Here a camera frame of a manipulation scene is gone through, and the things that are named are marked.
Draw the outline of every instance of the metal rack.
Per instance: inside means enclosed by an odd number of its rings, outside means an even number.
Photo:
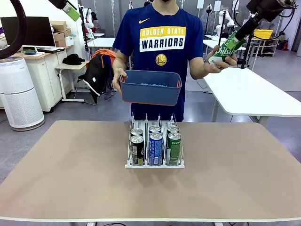
[[[156,165],[156,166],[150,165],[150,160],[149,160],[149,127],[153,126],[153,125],[160,126],[162,135],[163,135],[162,161],[161,161],[161,165]],[[174,115],[171,117],[170,121],[162,121],[160,119],[160,116],[158,117],[157,121],[149,121],[147,119],[147,116],[145,117],[145,120],[135,120],[134,116],[132,115],[131,126],[130,126],[130,131],[129,131],[128,156],[127,156],[127,163],[126,163],[125,167],[126,168],[185,168],[182,142],[180,145],[180,154],[179,154],[178,164],[177,165],[169,165],[168,164],[169,161],[168,161],[167,155],[166,155],[166,132],[167,132],[167,128],[171,125],[177,126]],[[130,138],[131,138],[131,130],[134,128],[139,128],[139,129],[142,129],[142,131],[143,131],[143,138],[144,138],[144,162],[143,162],[143,165],[134,165],[133,160],[132,160]]]

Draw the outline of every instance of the navy blue t-shirt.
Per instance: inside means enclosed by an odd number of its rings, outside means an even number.
[[[134,70],[174,72],[182,80],[175,106],[132,104],[135,119],[184,119],[185,83],[188,61],[203,57],[203,26],[199,18],[180,9],[173,16],[163,16],[152,5],[130,9],[125,14],[114,48],[126,56],[134,52]]]

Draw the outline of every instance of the person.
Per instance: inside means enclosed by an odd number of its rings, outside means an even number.
[[[134,52],[134,70],[174,72],[182,80],[182,88],[175,106],[132,104],[135,119],[170,120],[175,114],[177,121],[184,119],[185,82],[189,62],[193,79],[202,79],[209,73],[236,66],[235,56],[227,57],[225,62],[210,65],[208,59],[219,49],[215,46],[204,63],[203,60],[203,25],[176,4],[176,0],[154,0],[143,8],[130,9],[126,12],[113,47],[118,49],[113,64],[113,86],[121,94],[120,76],[127,79],[125,73],[129,56]]]

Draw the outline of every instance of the black can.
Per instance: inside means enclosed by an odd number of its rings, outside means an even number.
[[[143,165],[144,162],[144,139],[136,135],[131,137],[131,155],[134,165]]]
[[[131,137],[137,136],[137,135],[143,136],[143,131],[142,131],[142,129],[134,128],[134,129],[131,130]]]

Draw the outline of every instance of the computer monitor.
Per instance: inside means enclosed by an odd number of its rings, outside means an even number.
[[[27,16],[27,33],[23,47],[55,47],[48,17]],[[11,45],[18,33],[17,17],[2,17],[2,27],[8,45]]]

